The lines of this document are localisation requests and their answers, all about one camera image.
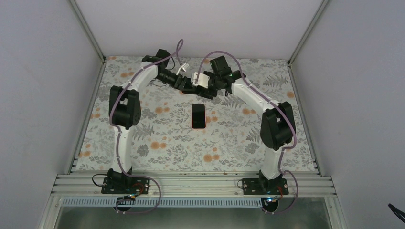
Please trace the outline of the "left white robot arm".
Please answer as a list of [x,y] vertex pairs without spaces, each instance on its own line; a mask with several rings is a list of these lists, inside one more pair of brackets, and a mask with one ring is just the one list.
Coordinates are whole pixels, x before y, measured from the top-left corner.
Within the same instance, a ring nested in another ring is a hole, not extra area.
[[130,151],[134,127],[141,118],[139,92],[154,79],[183,93],[197,93],[190,78],[167,69],[168,61],[173,57],[167,50],[159,49],[154,55],[147,55],[128,83],[112,86],[109,93],[109,122],[114,128],[114,160],[107,173],[106,184],[114,184],[120,193],[129,192],[139,179],[132,175]]

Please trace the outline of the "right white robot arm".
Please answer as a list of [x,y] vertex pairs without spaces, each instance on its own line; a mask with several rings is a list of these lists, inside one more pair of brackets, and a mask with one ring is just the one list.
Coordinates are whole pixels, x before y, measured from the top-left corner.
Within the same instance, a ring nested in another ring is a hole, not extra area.
[[265,160],[259,170],[258,186],[262,193],[271,194],[280,185],[284,173],[282,156],[289,144],[296,143],[296,128],[292,105],[279,103],[265,95],[239,70],[232,71],[224,56],[210,60],[212,72],[196,72],[192,83],[204,89],[225,89],[261,114],[260,137],[266,146]]

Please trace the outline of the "phone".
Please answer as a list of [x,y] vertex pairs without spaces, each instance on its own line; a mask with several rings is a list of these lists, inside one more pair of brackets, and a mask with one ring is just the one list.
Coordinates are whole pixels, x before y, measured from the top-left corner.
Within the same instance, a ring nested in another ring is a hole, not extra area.
[[192,104],[192,129],[206,128],[206,114],[204,104]]

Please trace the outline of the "black phone case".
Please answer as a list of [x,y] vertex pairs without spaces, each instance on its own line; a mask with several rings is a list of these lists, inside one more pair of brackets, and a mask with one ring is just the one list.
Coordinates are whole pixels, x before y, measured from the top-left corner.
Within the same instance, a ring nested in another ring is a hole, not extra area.
[[203,98],[212,100],[217,96],[217,90],[210,90],[203,87],[193,87],[182,90],[184,94],[194,94]]

